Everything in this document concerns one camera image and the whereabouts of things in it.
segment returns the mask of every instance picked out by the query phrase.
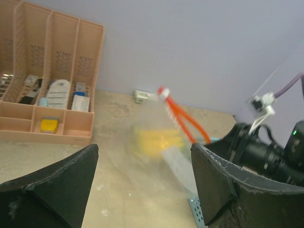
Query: worn table surface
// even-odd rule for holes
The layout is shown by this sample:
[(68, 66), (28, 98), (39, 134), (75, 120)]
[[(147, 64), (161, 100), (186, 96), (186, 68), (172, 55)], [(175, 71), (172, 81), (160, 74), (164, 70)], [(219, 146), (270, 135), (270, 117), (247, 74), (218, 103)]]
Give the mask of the worn table surface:
[[(93, 141), (99, 146), (99, 161), (86, 207), (83, 228), (195, 228), (186, 199), (147, 196), (116, 169), (108, 153), (111, 139), (122, 118), (134, 114), (140, 104), (127, 95), (97, 91)], [(222, 137), (233, 127), (232, 115), (184, 107), (209, 133)], [(0, 142), (0, 183), (29, 174), (57, 162), (81, 146), (43, 143)]]

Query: camera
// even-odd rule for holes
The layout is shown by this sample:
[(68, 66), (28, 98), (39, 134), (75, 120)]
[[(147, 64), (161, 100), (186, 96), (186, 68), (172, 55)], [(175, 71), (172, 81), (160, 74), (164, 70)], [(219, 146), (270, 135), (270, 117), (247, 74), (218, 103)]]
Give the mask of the camera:
[[(216, 143), (206, 147), (226, 160), (249, 168), (259, 175), (304, 187), (304, 121), (296, 123), (285, 148), (275, 141), (267, 125), (258, 126), (249, 134), (250, 127), (251, 125), (246, 123), (235, 124), (230, 133), (221, 140), (221, 146), (225, 145), (228, 150), (219, 148)], [(267, 130), (271, 143), (259, 138), (261, 128)]]

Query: clear plastic bag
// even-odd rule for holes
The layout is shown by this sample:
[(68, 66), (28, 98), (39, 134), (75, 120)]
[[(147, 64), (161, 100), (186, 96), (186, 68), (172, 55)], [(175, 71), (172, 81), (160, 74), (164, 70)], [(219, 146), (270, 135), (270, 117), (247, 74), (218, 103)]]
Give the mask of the clear plastic bag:
[(166, 103), (155, 95), (121, 122), (109, 157), (145, 193), (188, 198), (197, 194), (191, 144)]

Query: light blue wall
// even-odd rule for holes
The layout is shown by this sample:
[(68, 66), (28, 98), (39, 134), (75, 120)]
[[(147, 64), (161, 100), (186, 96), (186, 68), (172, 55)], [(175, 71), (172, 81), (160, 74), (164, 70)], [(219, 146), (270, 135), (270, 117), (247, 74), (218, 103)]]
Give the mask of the light blue wall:
[[(304, 40), (262, 87), (258, 95), (271, 91), (278, 92), (300, 72), (304, 72)], [(285, 145), (295, 123), (304, 119), (304, 98), (301, 81), (298, 81), (291, 89), (279, 97), (273, 108), (276, 114), (273, 117), (269, 117), (266, 124), (270, 125), (278, 142)], [(251, 112), (245, 105), (237, 113), (236, 119), (245, 122), (253, 120)]]
[(105, 25), (97, 88), (235, 114), (304, 37), (302, 0), (30, 0)]

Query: yellow object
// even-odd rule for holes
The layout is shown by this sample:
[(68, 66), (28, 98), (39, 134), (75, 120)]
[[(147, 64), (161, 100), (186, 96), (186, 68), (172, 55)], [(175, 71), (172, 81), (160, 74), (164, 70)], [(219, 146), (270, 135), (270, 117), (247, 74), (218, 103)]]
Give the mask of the yellow object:
[(184, 139), (178, 130), (138, 130), (135, 128), (140, 152), (159, 159), (162, 152), (169, 147), (185, 146)]
[(42, 133), (55, 134), (58, 128), (58, 119), (45, 118), (42, 119), (40, 129)]

